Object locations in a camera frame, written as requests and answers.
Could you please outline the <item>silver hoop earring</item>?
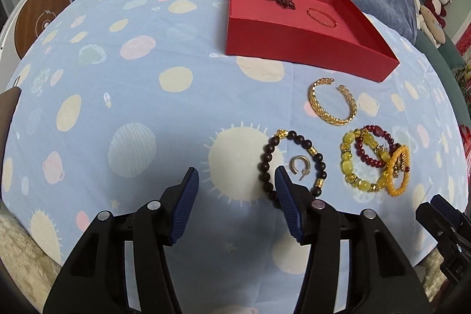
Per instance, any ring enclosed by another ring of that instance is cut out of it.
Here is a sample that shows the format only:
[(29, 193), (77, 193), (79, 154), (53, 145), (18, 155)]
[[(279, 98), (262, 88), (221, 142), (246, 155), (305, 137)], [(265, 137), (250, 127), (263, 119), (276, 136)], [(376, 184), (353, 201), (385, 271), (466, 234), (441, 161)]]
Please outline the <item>silver hoop earring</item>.
[(293, 175), (299, 175), (299, 181), (302, 181), (311, 173), (311, 162), (305, 155), (296, 155), (290, 159), (289, 168)]

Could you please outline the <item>gold braided cuff bangle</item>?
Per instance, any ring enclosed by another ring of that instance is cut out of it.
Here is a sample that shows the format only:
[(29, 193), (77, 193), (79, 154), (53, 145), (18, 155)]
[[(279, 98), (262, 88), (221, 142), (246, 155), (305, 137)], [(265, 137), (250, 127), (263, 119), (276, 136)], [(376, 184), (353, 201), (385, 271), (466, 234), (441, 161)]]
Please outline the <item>gold braided cuff bangle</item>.
[(312, 112), (333, 126), (345, 126), (357, 116), (358, 107), (351, 91), (334, 78), (321, 77), (308, 88), (307, 101)]

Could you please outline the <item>thin rose gold bangle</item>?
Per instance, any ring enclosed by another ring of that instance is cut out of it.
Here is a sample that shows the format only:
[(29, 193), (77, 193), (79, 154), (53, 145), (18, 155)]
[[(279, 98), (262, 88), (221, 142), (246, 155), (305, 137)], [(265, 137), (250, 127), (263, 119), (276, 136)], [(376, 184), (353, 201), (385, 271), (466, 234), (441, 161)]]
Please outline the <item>thin rose gold bangle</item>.
[(309, 7), (306, 9), (306, 14), (309, 16), (309, 18), (316, 21), (321, 26), (334, 29), (338, 25), (336, 19), (324, 10)]

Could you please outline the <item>red gift bag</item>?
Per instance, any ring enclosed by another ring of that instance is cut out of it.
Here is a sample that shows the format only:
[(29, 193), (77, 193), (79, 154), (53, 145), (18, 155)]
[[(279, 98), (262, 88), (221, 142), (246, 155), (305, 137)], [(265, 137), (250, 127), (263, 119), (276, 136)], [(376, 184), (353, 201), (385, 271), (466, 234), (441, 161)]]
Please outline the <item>red gift bag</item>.
[(471, 152), (471, 130), (468, 126), (464, 124), (459, 125), (459, 132), (461, 135), (461, 141), (464, 147), (464, 153), (466, 160), (470, 160), (470, 152)]

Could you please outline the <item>blue planet print bedsheet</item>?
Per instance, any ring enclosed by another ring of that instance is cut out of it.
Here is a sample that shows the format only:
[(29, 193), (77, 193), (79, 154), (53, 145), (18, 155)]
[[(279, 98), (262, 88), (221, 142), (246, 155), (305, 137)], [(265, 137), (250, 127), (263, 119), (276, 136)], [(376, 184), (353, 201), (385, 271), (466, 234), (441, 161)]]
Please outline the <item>blue planet print bedsheet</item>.
[[(434, 247), (415, 220), (469, 192), (456, 116), (426, 56), (366, 15), (399, 60), (382, 82), (225, 53), (228, 0), (76, 0), (13, 74), (21, 89), (1, 197), (59, 266), (102, 210), (127, 214), (187, 169), (200, 189), (166, 256), (185, 313), (291, 313), (309, 249), (263, 192), (259, 161), (278, 129), (309, 139), (326, 164), (323, 198), (375, 210), (412, 263)], [(334, 78), (358, 111), (345, 126), (312, 112), (309, 86)], [(393, 164), (404, 153), (408, 169)]]

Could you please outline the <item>cream fluffy blanket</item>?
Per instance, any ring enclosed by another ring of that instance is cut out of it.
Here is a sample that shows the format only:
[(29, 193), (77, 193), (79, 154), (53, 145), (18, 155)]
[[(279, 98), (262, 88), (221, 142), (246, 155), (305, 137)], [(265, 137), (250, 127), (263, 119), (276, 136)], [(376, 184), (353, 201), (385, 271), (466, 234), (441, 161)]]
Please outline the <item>cream fluffy blanket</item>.
[(61, 270), (18, 220), (1, 207), (1, 261), (23, 296), (39, 313)]

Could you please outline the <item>red cardboard box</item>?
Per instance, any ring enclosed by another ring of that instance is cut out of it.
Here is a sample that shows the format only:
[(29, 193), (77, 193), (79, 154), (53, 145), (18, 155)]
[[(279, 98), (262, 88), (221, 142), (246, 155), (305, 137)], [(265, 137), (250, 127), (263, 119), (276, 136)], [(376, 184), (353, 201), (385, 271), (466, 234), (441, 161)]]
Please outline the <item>red cardboard box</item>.
[[(334, 17), (330, 29), (309, 18)], [(399, 60), (351, 0), (229, 0), (225, 53), (305, 64), (382, 82)]]

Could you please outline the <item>beige plush toy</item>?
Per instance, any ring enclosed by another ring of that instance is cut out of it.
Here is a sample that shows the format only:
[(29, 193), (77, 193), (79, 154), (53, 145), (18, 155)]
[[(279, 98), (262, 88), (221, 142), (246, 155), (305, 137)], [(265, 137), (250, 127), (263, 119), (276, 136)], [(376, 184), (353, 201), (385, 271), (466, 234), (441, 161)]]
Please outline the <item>beige plush toy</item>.
[(421, 4), (420, 0), (414, 0), (416, 9), (417, 28), (430, 39), (438, 49), (445, 44), (445, 33), (433, 13)]

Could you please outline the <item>round wooden side table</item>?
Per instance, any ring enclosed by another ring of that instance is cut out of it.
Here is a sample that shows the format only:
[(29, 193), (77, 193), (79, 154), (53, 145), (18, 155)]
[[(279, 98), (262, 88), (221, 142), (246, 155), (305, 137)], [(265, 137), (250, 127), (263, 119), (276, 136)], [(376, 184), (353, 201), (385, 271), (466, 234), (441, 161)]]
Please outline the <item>round wooden side table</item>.
[(20, 0), (1, 30), (1, 91), (43, 30), (72, 0)]

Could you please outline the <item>green bed frame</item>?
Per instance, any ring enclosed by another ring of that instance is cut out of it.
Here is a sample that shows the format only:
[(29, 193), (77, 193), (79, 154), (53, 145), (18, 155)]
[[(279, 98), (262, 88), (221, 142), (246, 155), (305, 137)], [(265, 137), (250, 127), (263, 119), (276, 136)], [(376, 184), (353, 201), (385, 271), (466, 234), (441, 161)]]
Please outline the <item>green bed frame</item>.
[(465, 69), (465, 62), (451, 38), (445, 34), (445, 44), (435, 48), (431, 40), (419, 30), (414, 47), (426, 56), (437, 73), (450, 99), (458, 124), (470, 127), (468, 104), (461, 87), (465, 79), (463, 75), (460, 75), (461, 70)]

